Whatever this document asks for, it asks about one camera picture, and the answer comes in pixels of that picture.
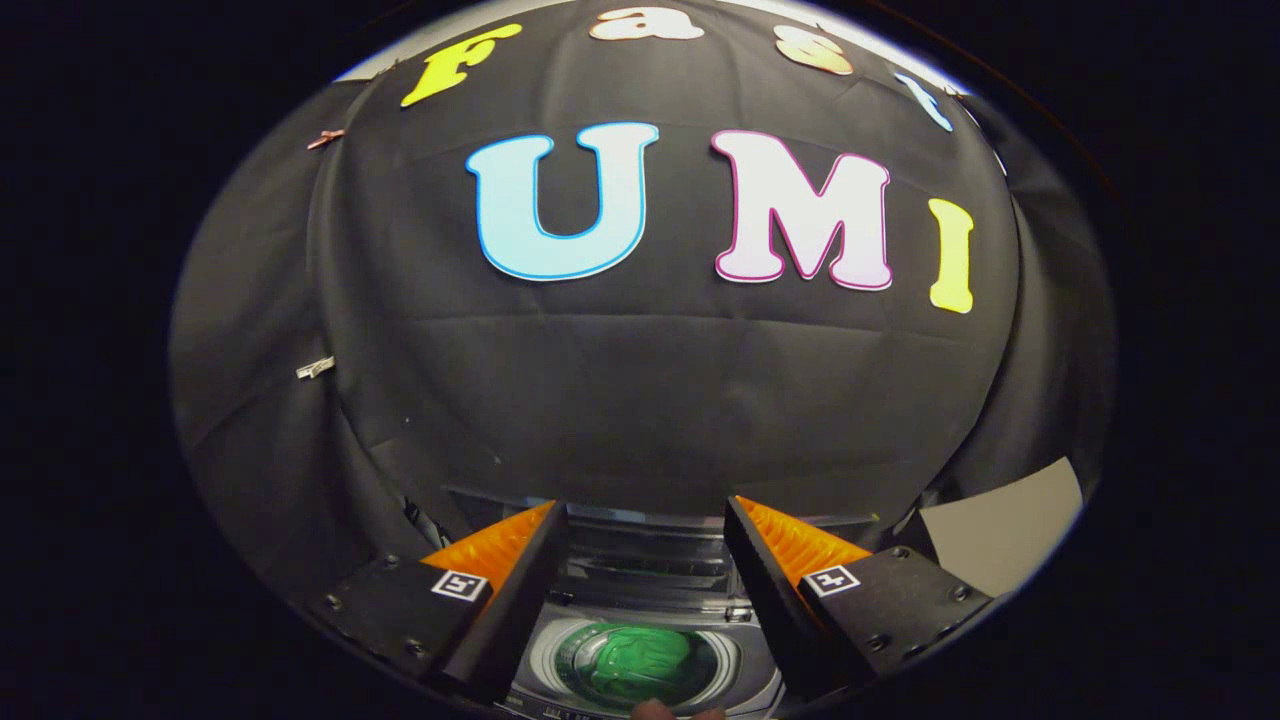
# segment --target washing machine drum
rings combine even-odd
[[[545,688],[603,710],[658,698],[677,712],[718,698],[737,676],[732,641],[593,620],[556,620],[534,639],[529,664]]]

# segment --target light blue letter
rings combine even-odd
[[[911,88],[911,95],[914,95],[915,100],[924,108],[924,111],[933,118],[933,122],[938,123],[942,129],[951,132],[951,120],[942,117],[942,113],[938,111],[938,101],[934,100],[932,95],[925,92],[924,88],[920,87],[920,83],[915,82],[915,78],[904,76],[902,73],[893,73],[893,77],[896,77],[906,87]]]
[[[550,234],[538,219],[538,160],[552,138],[529,135],[476,150],[466,168],[476,176],[480,246],[499,270],[526,281],[567,281],[607,270],[626,259],[644,234],[644,149],[658,140],[646,123],[604,123],[577,133],[595,151],[600,214],[589,229]]]

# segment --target green cloth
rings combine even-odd
[[[580,648],[600,634],[607,641],[584,662],[577,657]],[[557,666],[570,687],[603,705],[630,707],[652,697],[678,705],[698,694],[714,674],[709,650],[694,633],[598,623],[564,641]]]

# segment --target black cloth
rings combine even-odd
[[[572,3],[503,20],[522,32],[407,109],[436,49],[334,83],[218,199],[177,300],[173,393],[204,498],[273,588],[298,597],[378,550],[430,552],[404,498],[454,538],[477,529],[444,484],[692,515],[741,493],[794,515],[877,512],[882,534],[931,483],[972,495],[1076,450],[1092,468],[1101,436],[1078,425],[1106,388],[1080,368],[1108,336],[1106,296],[1082,297],[1105,284],[1089,228],[1064,224],[1069,192],[1034,150],[931,87],[945,132],[900,68],[847,42],[855,73],[833,76],[773,47],[791,20],[672,6],[705,36],[596,41],[588,28],[614,6]],[[598,210],[595,155],[575,136],[620,120],[660,131],[636,250],[562,283],[492,266],[466,158],[552,137],[540,219],[575,233]],[[815,187],[841,152],[886,165],[892,287],[804,281],[777,229],[781,278],[719,278],[733,186],[710,137],[731,128],[780,137]],[[1007,183],[993,132],[1011,138],[996,145]],[[974,218],[964,315],[929,302],[932,197]],[[329,355],[334,370],[293,375]],[[1100,395],[1076,400],[1082,386]]]

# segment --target pink letter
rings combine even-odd
[[[804,279],[818,274],[844,228],[831,279],[856,290],[884,290],[893,282],[884,251],[890,178],[883,165],[844,154],[815,193],[791,151],[773,136],[727,129],[712,136],[712,146],[733,165],[733,245],[716,258],[722,278],[763,283],[782,277],[785,264],[769,238],[776,217]]]

